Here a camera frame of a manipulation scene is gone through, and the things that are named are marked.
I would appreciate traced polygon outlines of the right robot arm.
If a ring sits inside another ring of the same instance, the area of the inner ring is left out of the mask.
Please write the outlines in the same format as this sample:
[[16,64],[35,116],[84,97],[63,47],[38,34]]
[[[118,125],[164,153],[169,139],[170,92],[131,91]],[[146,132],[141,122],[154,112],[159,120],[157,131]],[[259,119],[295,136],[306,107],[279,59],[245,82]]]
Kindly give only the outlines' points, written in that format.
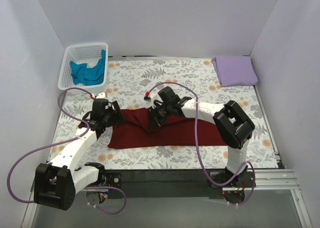
[[148,128],[150,130],[164,125],[170,116],[197,118],[214,124],[228,148],[226,165],[227,183],[237,187],[245,180],[243,171],[246,166],[246,153],[249,140],[255,129],[254,123],[243,111],[240,105],[230,100],[226,104],[199,102],[188,96],[180,98],[171,87],[166,86],[157,94],[146,92],[144,100],[151,103]]

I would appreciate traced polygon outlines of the dark red t-shirt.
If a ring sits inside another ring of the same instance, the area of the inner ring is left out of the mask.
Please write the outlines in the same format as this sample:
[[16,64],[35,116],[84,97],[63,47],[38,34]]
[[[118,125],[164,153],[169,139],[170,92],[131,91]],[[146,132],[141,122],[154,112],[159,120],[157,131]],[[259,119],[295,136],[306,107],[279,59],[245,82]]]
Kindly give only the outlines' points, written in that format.
[[146,108],[123,109],[124,122],[112,127],[109,148],[132,149],[154,146],[194,146],[195,119],[169,116],[164,125],[149,130]]

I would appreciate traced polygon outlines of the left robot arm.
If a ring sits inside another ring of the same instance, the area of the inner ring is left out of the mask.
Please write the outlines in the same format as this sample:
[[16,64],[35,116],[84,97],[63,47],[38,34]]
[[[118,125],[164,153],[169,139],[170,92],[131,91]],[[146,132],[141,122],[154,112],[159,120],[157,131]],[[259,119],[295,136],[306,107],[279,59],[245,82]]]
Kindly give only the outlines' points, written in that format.
[[78,163],[106,128],[124,121],[116,101],[109,102],[104,92],[93,100],[92,110],[83,116],[75,132],[75,140],[49,163],[41,163],[35,170],[34,202],[68,210],[76,194],[89,185],[101,188],[107,183],[104,165],[88,162],[78,169]]

